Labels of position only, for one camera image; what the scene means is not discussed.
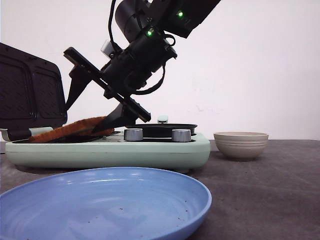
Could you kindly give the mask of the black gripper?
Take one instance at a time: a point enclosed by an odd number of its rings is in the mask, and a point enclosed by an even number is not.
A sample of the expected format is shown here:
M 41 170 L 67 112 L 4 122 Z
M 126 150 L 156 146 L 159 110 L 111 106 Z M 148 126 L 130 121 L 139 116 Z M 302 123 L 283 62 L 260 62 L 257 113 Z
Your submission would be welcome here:
M 177 57 L 172 44 L 167 40 L 172 37 L 156 29 L 143 30 L 102 69 L 96 68 L 75 48 L 67 48 L 64 57 L 73 63 L 74 67 L 69 73 L 71 84 L 65 110 L 68 111 L 87 85 L 94 81 L 104 89 L 107 99 L 114 98 L 119 105 L 93 128 L 93 133 L 133 126 L 137 119 L 150 121 L 151 114 L 132 99 L 131 95 L 147 95 L 162 85 L 163 81 L 159 80 L 154 86 L 142 90 L 154 72 L 159 68 L 164 69 L 169 59 Z

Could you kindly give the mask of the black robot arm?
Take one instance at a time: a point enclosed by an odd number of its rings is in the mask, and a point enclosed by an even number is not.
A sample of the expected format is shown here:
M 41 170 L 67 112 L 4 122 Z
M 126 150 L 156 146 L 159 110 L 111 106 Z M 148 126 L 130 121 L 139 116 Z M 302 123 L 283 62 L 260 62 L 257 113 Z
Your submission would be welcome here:
M 69 109 L 90 82 L 104 89 L 107 99 L 119 104 L 108 116 L 84 120 L 82 131 L 102 131 L 134 125 L 137 119 L 148 122 L 151 114 L 140 106 L 132 95 L 148 95 L 161 87 L 163 81 L 146 88 L 154 72 L 166 67 L 176 58 L 175 36 L 187 38 L 218 5 L 216 0 L 124 0 L 111 3 L 109 22 L 116 22 L 128 47 L 121 48 L 111 39 L 103 48 L 109 62 L 96 68 L 75 48 L 69 47 L 64 56 L 73 63 L 69 73 L 71 85 L 65 107 Z

